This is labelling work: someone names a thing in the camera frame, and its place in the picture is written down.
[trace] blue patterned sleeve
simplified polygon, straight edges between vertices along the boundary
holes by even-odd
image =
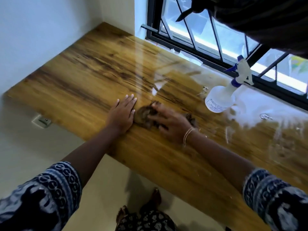
[[[264,169],[246,178],[243,198],[273,231],[308,230],[308,196]]]
[[[58,162],[0,200],[0,230],[61,230],[78,209],[78,173]]]

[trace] wood grain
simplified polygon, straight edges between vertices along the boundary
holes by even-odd
[[[117,98],[134,93],[136,108],[158,100],[192,113],[209,138],[308,192],[306,112],[246,86],[234,107],[210,112],[196,94],[229,81],[103,23],[7,94],[84,140],[104,126]],[[133,126],[112,157],[234,230],[270,230],[204,159],[155,129]]]

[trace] electrical outlet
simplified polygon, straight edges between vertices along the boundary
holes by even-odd
[[[51,125],[51,120],[43,117],[42,115],[38,115],[32,120],[32,123],[39,126],[40,128],[47,128]]]

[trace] black window frame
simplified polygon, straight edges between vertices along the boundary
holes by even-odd
[[[148,0],[147,25],[143,24],[141,26],[142,28],[145,28],[147,30],[146,32],[147,40],[156,42],[167,48],[174,49],[177,52],[180,52],[181,50],[185,51],[197,57],[207,66],[217,69],[218,71],[223,72],[231,77],[238,76],[236,72],[224,71],[225,69],[230,68],[231,65],[229,63],[226,63],[225,60],[223,60],[221,56],[221,47],[219,45],[218,39],[216,38],[216,34],[214,35],[215,35],[216,43],[219,49],[220,57],[217,57],[217,55],[214,55],[210,52],[204,52],[204,50],[202,52],[199,50],[196,50],[195,44],[193,43],[193,38],[191,37],[190,29],[187,25],[186,27],[191,37],[193,47],[189,47],[185,44],[182,44],[174,40],[174,37],[172,36],[171,31],[169,31],[168,26],[166,26],[164,15],[162,15],[162,10],[164,9],[164,5],[165,5],[165,0]],[[161,32],[160,31],[161,22],[165,26],[167,30],[167,34],[160,33]],[[270,50],[270,47],[259,44],[252,52],[248,54],[248,57],[246,58],[249,66],[254,65],[268,50]],[[285,89],[281,86],[278,86],[277,76],[274,81],[268,81],[268,80],[261,78],[266,72],[268,72],[272,68],[275,68],[275,72],[277,75],[277,64],[287,56],[288,56],[287,53],[283,54],[280,58],[278,58],[275,62],[273,62],[270,66],[268,66],[267,69],[264,70],[262,73],[253,74],[254,76],[252,77],[252,80],[254,82],[254,85],[252,86],[270,95],[273,95],[287,103],[290,103],[294,106],[297,106],[299,108],[302,108],[308,111],[308,99],[307,99],[308,85],[306,86],[306,92],[304,94],[301,93],[300,91],[297,91],[296,93],[294,93],[291,91],[291,90],[294,90],[292,88]]]

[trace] spray bottle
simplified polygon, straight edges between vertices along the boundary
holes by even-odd
[[[234,78],[226,87],[213,87],[205,99],[205,105],[210,111],[214,113],[220,113],[234,105],[235,97],[233,92],[238,89],[244,82],[253,85],[251,69],[247,61],[243,58],[242,55],[237,57],[237,61],[238,62],[235,64],[235,66],[231,67],[230,69],[226,69],[225,71],[237,71],[238,77]]]

